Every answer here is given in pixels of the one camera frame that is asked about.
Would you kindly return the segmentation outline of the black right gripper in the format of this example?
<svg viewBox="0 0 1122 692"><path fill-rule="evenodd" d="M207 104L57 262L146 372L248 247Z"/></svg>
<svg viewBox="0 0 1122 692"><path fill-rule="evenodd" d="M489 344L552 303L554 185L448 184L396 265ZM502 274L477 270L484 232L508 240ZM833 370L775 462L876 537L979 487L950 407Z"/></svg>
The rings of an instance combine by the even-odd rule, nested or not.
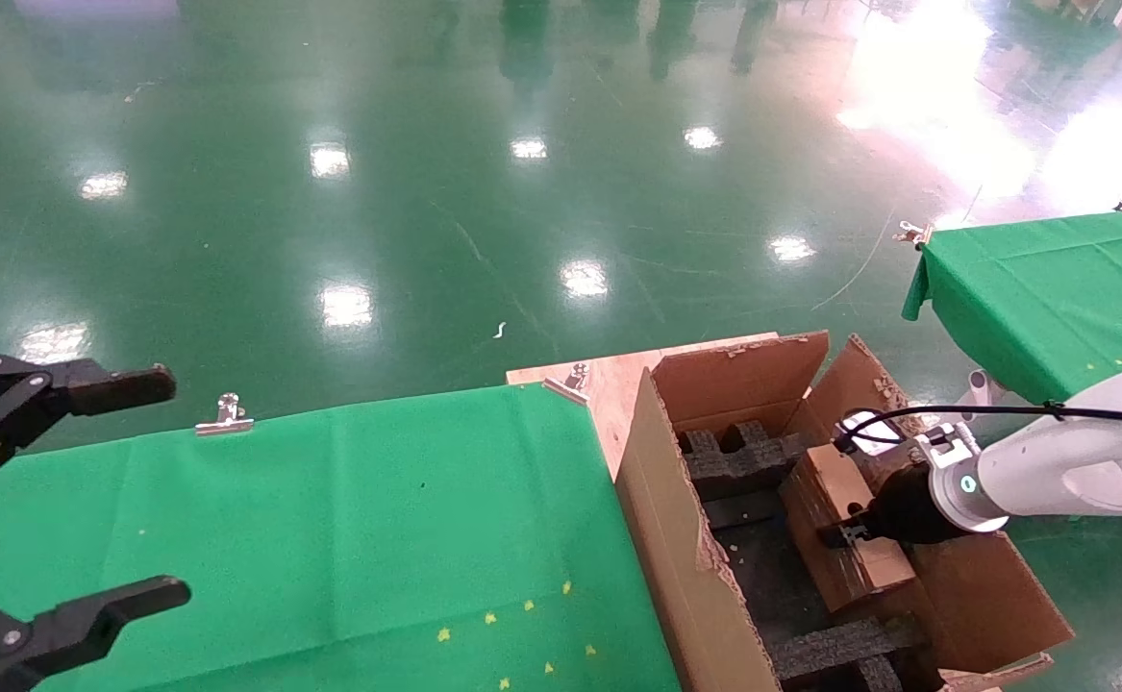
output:
<svg viewBox="0 0 1122 692"><path fill-rule="evenodd" d="M865 515L857 513L819 527L826 548L850 548L859 539L898 539L911 544L937 544L953 539L953 525L934 499L931 469L908 465L891 473L874 495Z"/></svg>

